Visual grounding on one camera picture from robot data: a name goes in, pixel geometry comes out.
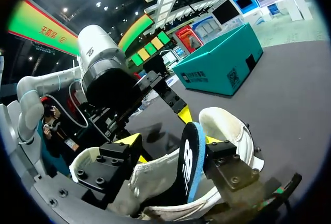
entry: name badge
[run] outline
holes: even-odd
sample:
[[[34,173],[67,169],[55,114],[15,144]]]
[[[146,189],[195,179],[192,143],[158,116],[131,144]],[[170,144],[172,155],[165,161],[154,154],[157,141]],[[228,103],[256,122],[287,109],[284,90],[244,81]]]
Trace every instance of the name badge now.
[[[76,151],[79,147],[79,145],[77,145],[73,140],[66,140],[65,143],[73,150]]]

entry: green panel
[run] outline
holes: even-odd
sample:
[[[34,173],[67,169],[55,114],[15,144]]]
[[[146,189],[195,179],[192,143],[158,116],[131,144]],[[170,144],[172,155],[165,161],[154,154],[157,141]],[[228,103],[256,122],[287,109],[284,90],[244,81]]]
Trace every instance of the green panel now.
[[[148,15],[144,14],[141,16],[125,33],[118,43],[118,47],[126,52],[134,40],[152,24],[153,20]]]
[[[157,37],[159,37],[159,39],[161,40],[161,42],[163,44],[166,44],[166,43],[168,43],[170,41],[169,37],[163,31],[161,33],[159,33],[159,35]]]
[[[136,53],[131,57],[131,59],[137,66],[140,66],[143,63],[143,60]]]
[[[145,50],[149,53],[149,55],[153,55],[157,52],[156,48],[153,46],[152,43],[148,43],[145,45]]]

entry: robotic arm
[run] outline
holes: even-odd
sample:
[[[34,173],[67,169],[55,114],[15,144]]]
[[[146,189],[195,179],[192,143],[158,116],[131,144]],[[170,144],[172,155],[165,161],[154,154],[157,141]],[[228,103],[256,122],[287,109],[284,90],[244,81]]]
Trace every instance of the robotic arm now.
[[[18,124],[20,144],[31,144],[34,140],[43,115],[40,96],[80,80],[88,102],[113,107],[117,96],[136,83],[125,66],[124,52],[101,27],[90,25],[84,28],[78,36],[78,46],[78,67],[40,77],[24,77],[18,83],[17,96],[22,111]]]

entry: new balance logo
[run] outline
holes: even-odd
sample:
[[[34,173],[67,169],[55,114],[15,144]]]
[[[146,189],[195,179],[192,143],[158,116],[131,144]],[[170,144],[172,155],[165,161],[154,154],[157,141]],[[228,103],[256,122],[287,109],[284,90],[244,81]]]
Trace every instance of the new balance logo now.
[[[183,165],[182,173],[184,175],[184,183],[185,183],[185,195],[187,196],[188,193],[188,183],[190,182],[191,171],[192,171],[192,150],[190,149],[190,143],[188,140],[185,142],[185,149],[184,149],[184,161],[185,164]]]

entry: gray floor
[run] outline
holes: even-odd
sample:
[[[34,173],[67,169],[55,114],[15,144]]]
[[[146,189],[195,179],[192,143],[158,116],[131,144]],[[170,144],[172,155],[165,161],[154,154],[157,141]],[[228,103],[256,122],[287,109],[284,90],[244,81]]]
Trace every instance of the gray floor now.
[[[292,202],[302,198],[321,168],[331,133],[331,50],[326,41],[289,43],[264,48],[251,75],[232,97],[173,87],[197,121],[207,107],[221,107],[250,124],[265,159],[263,177],[291,168],[303,176]],[[129,124],[129,130],[151,125],[181,137],[184,124],[157,99]],[[155,149],[167,149],[169,144]]]

